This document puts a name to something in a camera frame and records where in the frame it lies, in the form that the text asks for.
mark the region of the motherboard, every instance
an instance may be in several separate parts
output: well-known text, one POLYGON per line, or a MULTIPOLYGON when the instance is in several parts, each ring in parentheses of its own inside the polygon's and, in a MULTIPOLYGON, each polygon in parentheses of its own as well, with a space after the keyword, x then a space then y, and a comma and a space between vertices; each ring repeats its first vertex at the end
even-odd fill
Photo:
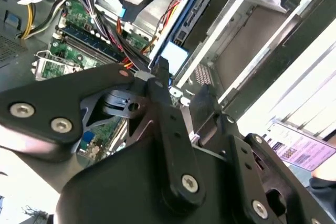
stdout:
MULTIPOLYGON (((132 29, 123 31, 125 40, 135 49, 143 49, 149 38, 132 29)), ((94 21, 78 0, 67 0, 48 50, 36 53, 35 79, 46 80, 109 63, 121 63, 125 55, 116 45, 102 38, 94 21)))

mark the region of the silver screw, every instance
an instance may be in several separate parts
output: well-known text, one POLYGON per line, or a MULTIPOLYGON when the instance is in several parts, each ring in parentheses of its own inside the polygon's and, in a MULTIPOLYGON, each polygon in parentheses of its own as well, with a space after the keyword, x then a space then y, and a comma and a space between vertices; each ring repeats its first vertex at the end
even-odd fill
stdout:
POLYGON ((11 106, 9 111, 17 118, 28 118, 35 113, 34 107, 28 103, 15 103, 11 106))
POLYGON ((198 183, 196 179, 189 174, 183 175, 182 185, 185 189, 187 189, 191 193, 196 193, 198 191, 198 183))
POLYGON ((163 88, 163 85, 162 85, 162 83, 161 83, 161 82, 159 82, 159 81, 156 81, 155 83, 156 83, 156 85, 158 85, 160 88, 163 88))
POLYGON ((256 136, 256 141, 259 143, 259 144, 262 144, 262 139, 260 136, 256 136))
POLYGON ((58 133, 68 133, 72 129, 72 123, 66 118, 56 118, 52 120, 51 128, 58 133))
POLYGON ((252 206, 253 206, 254 211, 257 213, 257 215, 259 215, 260 217, 262 217, 264 220, 266 220, 268 218, 267 210, 263 206, 262 203, 260 203, 257 200, 254 200, 252 202, 252 206))
POLYGON ((311 219, 312 224, 321 224, 317 219, 312 218, 311 219))
POLYGON ((235 120, 231 116, 227 115, 226 118, 229 121, 229 123, 235 123, 235 120))

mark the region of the green circuit board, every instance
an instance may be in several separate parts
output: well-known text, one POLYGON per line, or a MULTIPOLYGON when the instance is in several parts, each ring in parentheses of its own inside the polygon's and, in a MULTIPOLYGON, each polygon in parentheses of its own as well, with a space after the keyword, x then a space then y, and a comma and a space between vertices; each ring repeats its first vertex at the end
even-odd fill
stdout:
POLYGON ((94 29, 89 14, 83 9, 82 4, 77 0, 68 0, 67 21, 88 32, 94 29))
MULTIPOLYGON (((82 4, 77 0, 69 0, 67 2, 69 3, 67 9, 68 14, 66 17, 67 21, 77 27, 82 28, 85 31, 90 32, 91 30, 94 30, 95 25, 92 23, 88 13, 83 9, 82 4)), ((127 33, 125 36, 126 41, 128 41, 131 46, 138 50, 143 49, 148 43, 148 40, 134 32, 127 33)))
MULTIPOLYGON (((89 69, 89 68, 94 68, 94 67, 98 67, 101 65, 101 63, 82 54, 78 50, 73 49, 67 44, 59 43, 56 40, 51 42, 50 52, 54 56, 58 56, 60 58, 66 59, 70 62, 80 65, 81 69, 89 69)), ((48 61, 45 63, 44 70, 41 76, 45 79, 50 79, 50 78, 55 78, 58 76, 63 76, 65 74, 67 74, 65 65, 60 65, 60 64, 48 61)))

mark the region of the barcode sticker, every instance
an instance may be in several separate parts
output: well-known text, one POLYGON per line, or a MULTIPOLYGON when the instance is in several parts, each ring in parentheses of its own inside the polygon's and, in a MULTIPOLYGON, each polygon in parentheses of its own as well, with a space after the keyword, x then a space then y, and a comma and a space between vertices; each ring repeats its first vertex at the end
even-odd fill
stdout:
POLYGON ((274 122, 263 137, 283 161, 310 172, 336 153, 325 142, 279 122, 274 122))

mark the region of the metal mesh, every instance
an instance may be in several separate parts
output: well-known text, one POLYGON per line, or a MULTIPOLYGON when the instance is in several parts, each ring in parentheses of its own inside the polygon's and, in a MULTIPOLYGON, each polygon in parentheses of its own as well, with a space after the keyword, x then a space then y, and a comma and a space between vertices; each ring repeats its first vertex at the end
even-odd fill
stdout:
POLYGON ((0 35, 0 66, 27 49, 0 35))
POLYGON ((202 64, 198 64, 194 73, 195 73, 195 76, 196 76, 196 81, 200 85, 212 84, 210 71, 206 66, 204 66, 202 64))

